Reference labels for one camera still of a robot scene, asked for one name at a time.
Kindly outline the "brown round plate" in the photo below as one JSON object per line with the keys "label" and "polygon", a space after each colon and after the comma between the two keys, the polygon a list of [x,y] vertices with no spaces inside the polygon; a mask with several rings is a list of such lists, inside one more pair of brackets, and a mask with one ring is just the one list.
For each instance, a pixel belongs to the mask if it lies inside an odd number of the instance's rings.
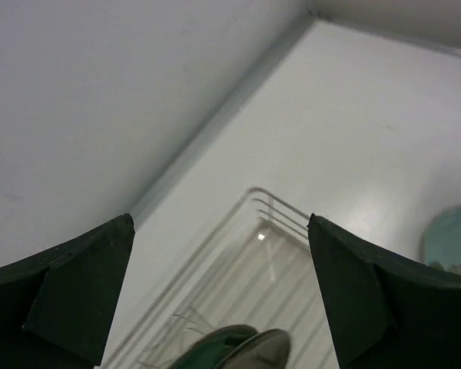
{"label": "brown round plate", "polygon": [[221,362],[220,368],[285,368],[289,360],[291,346],[291,337],[285,330],[264,331],[232,351]]}

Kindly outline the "small green floral plate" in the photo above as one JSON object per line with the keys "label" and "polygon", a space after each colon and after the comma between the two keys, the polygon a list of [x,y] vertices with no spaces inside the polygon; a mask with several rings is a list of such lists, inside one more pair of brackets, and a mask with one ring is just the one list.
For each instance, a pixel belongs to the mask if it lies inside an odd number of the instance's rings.
{"label": "small green floral plate", "polygon": [[246,324],[221,327],[195,342],[170,368],[215,368],[230,352],[257,334],[256,328]]}

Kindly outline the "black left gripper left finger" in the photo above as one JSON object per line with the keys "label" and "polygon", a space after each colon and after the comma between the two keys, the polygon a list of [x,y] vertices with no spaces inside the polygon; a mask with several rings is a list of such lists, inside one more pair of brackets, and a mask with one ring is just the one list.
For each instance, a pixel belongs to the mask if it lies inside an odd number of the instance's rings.
{"label": "black left gripper left finger", "polygon": [[0,368],[100,365],[134,236],[123,214],[0,267]]}

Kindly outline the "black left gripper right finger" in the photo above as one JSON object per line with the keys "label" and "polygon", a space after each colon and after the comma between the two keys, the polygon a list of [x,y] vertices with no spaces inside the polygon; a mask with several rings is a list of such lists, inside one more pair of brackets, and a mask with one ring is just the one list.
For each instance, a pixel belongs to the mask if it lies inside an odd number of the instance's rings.
{"label": "black left gripper right finger", "polygon": [[341,368],[461,368],[461,275],[315,214],[308,239]]}

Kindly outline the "large green floral plate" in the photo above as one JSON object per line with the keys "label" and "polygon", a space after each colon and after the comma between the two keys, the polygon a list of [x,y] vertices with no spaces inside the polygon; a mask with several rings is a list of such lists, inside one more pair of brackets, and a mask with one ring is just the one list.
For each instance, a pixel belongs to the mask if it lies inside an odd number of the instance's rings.
{"label": "large green floral plate", "polygon": [[461,275],[461,205],[441,211],[429,223],[421,252],[424,264]]}

